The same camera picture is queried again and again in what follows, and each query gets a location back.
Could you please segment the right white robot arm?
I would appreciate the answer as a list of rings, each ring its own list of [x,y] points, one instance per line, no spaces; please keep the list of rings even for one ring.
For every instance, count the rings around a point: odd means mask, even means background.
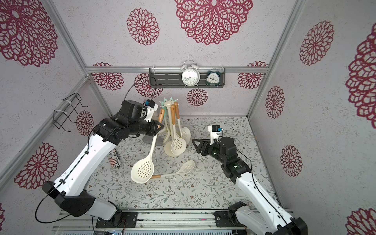
[[[237,150],[234,139],[223,137],[211,142],[208,139],[193,139],[197,153],[211,156],[221,162],[223,173],[251,200],[258,212],[238,202],[228,208],[233,223],[249,228],[256,235],[306,235],[308,226],[303,219],[294,218],[283,209],[256,180],[252,167],[247,165]]]

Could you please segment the cream skimmer orange handle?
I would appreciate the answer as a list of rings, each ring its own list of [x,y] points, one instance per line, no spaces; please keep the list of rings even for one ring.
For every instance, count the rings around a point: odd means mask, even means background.
[[[185,152],[187,148],[187,143],[183,138],[178,137],[176,133],[176,104],[175,102],[171,105],[171,119],[172,119],[172,130],[173,130],[173,141],[171,144],[171,152],[174,155],[180,155]]]

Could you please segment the cream skimmer wooden handle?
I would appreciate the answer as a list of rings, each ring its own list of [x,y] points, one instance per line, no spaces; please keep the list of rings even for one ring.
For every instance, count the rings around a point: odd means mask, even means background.
[[[191,140],[191,132],[187,127],[181,126],[178,102],[174,102],[174,105],[175,105],[175,109],[176,109],[176,115],[177,115],[177,121],[178,121],[180,136],[181,136],[181,138],[183,138],[186,141],[186,143],[188,145],[190,143],[190,140]]]

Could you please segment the cream skimmer brown handle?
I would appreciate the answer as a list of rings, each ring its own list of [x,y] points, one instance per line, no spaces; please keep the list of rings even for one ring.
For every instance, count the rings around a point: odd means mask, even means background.
[[[161,122],[163,120],[164,113],[165,113],[165,110],[161,109],[157,121]],[[154,164],[152,161],[152,155],[153,155],[153,151],[156,145],[157,137],[158,135],[154,136],[152,139],[152,144],[151,144],[151,149],[150,149],[149,154],[145,158],[136,162],[134,166],[132,167],[131,179],[136,183],[144,184],[153,176]]]

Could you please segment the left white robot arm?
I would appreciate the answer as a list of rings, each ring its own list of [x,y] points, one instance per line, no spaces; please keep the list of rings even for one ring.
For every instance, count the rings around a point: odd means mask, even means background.
[[[159,106],[152,100],[139,103],[124,100],[120,110],[96,125],[87,144],[68,169],[42,189],[56,204],[74,217],[85,214],[119,223],[121,209],[96,198],[85,186],[102,160],[123,140],[140,135],[155,137],[163,128],[161,120],[152,117]]]

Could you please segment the cream skimmer tan handle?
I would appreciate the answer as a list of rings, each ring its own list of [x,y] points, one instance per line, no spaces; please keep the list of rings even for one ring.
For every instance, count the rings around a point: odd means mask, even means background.
[[[163,175],[153,175],[151,178],[156,179],[156,178],[163,178],[163,177],[170,177],[170,176],[187,174],[187,173],[191,172],[194,168],[195,168],[195,161],[189,160],[189,161],[185,162],[181,166],[181,168],[175,173],[169,173],[169,174],[163,174]]]

